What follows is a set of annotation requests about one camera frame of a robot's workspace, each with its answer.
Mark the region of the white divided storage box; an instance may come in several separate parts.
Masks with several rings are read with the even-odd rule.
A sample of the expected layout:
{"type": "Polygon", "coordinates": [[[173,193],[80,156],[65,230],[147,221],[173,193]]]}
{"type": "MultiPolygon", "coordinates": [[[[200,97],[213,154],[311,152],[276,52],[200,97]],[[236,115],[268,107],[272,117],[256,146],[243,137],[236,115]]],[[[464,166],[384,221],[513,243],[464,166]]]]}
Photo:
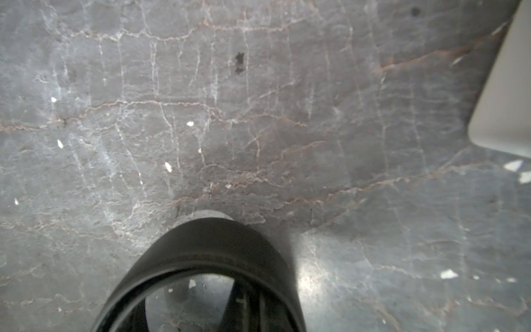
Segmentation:
{"type": "Polygon", "coordinates": [[[480,147],[530,157],[530,2],[508,29],[468,126],[480,147]]]}

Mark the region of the curled black belt with buckle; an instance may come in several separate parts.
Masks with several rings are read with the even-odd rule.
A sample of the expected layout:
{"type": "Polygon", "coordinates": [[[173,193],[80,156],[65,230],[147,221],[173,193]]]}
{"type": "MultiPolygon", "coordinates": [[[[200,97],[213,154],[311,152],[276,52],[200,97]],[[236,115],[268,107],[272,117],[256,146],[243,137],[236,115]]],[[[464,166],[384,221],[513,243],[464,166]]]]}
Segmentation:
{"type": "Polygon", "coordinates": [[[188,221],[155,241],[113,290],[92,331],[148,331],[148,297],[195,277],[227,278],[232,285],[228,297],[195,304],[185,315],[185,325],[200,317],[199,325],[218,331],[232,287],[245,286],[250,298],[249,331],[259,331],[261,292],[286,306],[290,331],[306,330],[295,272],[276,248],[247,225],[210,217],[188,221]]]}

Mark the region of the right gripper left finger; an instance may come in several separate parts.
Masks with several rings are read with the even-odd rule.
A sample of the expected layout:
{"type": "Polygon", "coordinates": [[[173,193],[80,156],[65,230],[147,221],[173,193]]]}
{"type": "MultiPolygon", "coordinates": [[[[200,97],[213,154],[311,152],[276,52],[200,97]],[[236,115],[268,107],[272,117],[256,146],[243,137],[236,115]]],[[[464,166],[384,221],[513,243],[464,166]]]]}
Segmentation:
{"type": "Polygon", "coordinates": [[[245,286],[233,286],[218,331],[249,332],[250,298],[245,286]]]}

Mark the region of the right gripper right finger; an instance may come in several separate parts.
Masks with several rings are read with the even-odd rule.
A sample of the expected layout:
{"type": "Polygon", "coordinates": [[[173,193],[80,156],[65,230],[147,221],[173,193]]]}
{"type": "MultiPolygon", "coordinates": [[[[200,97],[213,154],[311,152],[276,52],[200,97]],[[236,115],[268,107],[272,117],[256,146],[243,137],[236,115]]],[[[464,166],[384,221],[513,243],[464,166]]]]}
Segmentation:
{"type": "Polygon", "coordinates": [[[259,331],[290,331],[289,312],[275,296],[261,292],[259,298],[259,331]]]}

